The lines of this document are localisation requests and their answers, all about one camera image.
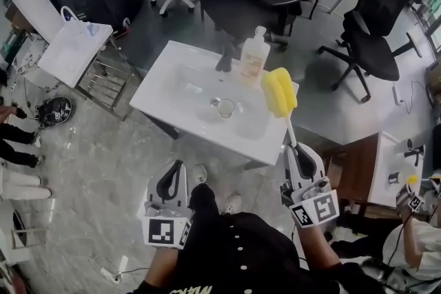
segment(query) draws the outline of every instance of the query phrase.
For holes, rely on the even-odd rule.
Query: white pants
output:
[[[40,187],[38,176],[9,171],[6,180],[3,181],[3,194],[5,200],[36,200],[49,198],[51,192],[46,187]]]

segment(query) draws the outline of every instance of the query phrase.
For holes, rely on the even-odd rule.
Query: white handle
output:
[[[76,15],[73,13],[73,11],[71,11],[71,9],[68,6],[63,6],[60,10],[60,15],[61,15],[61,18],[63,19],[64,22],[67,22],[66,18],[64,17],[64,14],[63,14],[64,10],[67,10],[72,15],[72,18],[74,20],[79,21],[78,17],[76,17]]]
[[[297,140],[296,140],[296,137],[294,136],[294,130],[292,128],[292,123],[291,123],[291,119],[289,116],[285,117],[285,122],[287,124],[289,137],[291,138],[292,147],[295,147],[295,146],[297,146]]]

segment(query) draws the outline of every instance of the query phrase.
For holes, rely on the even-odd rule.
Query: plastic bottle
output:
[[[263,66],[269,54],[270,46],[265,43],[263,35],[267,29],[258,26],[254,38],[245,41],[240,56],[240,75],[244,82],[255,85],[262,77]]]

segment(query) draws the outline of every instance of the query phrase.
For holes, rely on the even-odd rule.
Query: yellow object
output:
[[[268,109],[276,118],[287,117],[297,107],[297,97],[294,92],[289,72],[280,67],[268,72],[260,83]]]
[[[410,185],[414,185],[414,184],[416,184],[416,183],[418,182],[418,176],[417,176],[417,175],[409,176],[409,177],[407,178],[407,182],[408,182]]]

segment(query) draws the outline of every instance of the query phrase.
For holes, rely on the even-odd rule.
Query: black shirt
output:
[[[142,283],[134,294],[384,293],[354,263],[306,271],[292,241],[251,213],[192,227],[169,288]]]

